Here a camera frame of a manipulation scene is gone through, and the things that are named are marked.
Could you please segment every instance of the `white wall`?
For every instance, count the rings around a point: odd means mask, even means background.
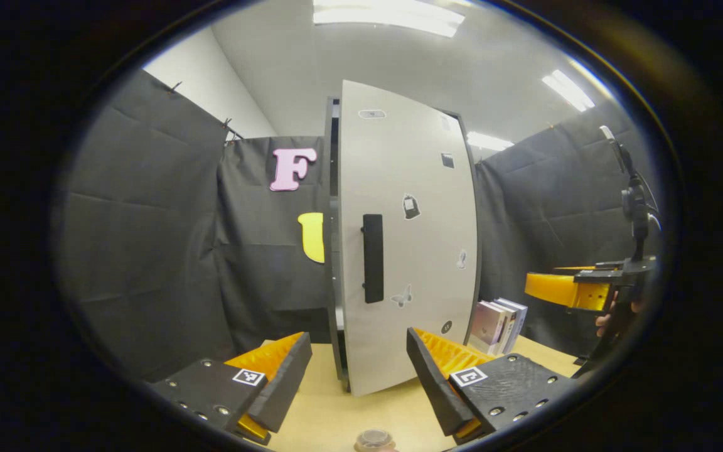
[[[144,71],[170,87],[183,81],[177,92],[219,121],[233,118],[230,128],[243,137],[277,135],[230,66],[210,26],[158,55]]]

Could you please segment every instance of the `ceiling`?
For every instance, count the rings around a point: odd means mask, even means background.
[[[491,6],[430,2],[465,16],[453,38],[396,26],[313,24],[312,0],[266,0],[213,24],[227,59],[279,135],[324,134],[343,79],[458,112],[468,131],[517,141],[579,112],[540,79],[565,72],[605,97],[534,29]],[[474,158],[490,149],[471,149]]]

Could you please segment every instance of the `human hand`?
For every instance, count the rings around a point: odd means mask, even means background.
[[[604,335],[604,331],[606,330],[606,326],[608,325],[611,317],[611,312],[613,309],[615,309],[615,298],[618,297],[618,290],[615,291],[613,294],[613,301],[610,304],[610,312],[608,312],[606,315],[601,315],[596,318],[596,326],[600,326],[599,329],[596,331],[596,335],[598,337],[602,337]],[[632,309],[632,312],[637,314],[637,312],[640,311],[641,303],[640,301],[632,301],[630,308]]]

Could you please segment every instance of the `black door handle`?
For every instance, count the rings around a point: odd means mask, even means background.
[[[364,301],[384,300],[384,226],[381,214],[361,216],[364,234]]]

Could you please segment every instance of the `pink letter f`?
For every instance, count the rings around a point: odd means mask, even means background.
[[[272,154],[277,158],[275,180],[269,184],[269,189],[272,191],[297,190],[301,184],[295,180],[295,173],[298,178],[304,178],[306,172],[309,171],[309,164],[303,158],[309,162],[316,161],[314,149],[275,149]]]

